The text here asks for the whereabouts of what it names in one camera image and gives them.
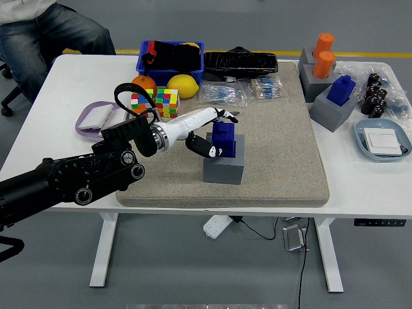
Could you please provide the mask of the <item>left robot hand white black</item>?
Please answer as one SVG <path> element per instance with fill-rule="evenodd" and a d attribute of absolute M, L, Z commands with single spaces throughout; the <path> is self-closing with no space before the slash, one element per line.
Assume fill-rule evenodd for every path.
<path fill-rule="evenodd" d="M 224 109 L 207 107 L 180 115 L 168 122 L 155 122 L 151 126 L 157 152 L 172 148 L 177 140 L 185 140 L 186 147 L 205 158 L 220 156 L 223 149 L 215 147 L 208 140 L 194 134 L 194 131 L 210 122 L 222 122 L 224 118 L 238 123 L 235 116 Z"/>

